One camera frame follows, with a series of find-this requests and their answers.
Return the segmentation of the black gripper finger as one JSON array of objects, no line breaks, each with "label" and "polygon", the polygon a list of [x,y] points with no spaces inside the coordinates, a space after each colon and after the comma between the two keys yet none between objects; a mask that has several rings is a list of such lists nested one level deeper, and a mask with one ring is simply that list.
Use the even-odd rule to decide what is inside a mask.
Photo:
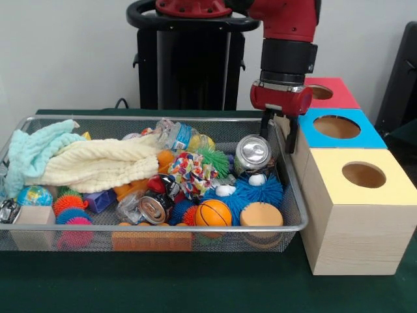
[{"label": "black gripper finger", "polygon": [[271,109],[266,109],[263,112],[259,135],[264,139],[268,138],[268,124],[269,124],[269,121],[273,118],[274,118],[274,112]]},{"label": "black gripper finger", "polygon": [[298,117],[287,116],[289,120],[289,133],[286,138],[285,152],[294,153],[297,134],[298,134]]}]

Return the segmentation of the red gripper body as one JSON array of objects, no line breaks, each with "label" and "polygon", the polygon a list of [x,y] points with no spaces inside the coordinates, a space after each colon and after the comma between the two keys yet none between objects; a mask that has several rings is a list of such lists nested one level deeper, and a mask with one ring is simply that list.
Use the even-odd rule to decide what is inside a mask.
[{"label": "red gripper body", "polygon": [[280,85],[257,80],[251,86],[250,100],[255,109],[270,109],[298,117],[308,111],[313,100],[313,90],[305,85]]}]

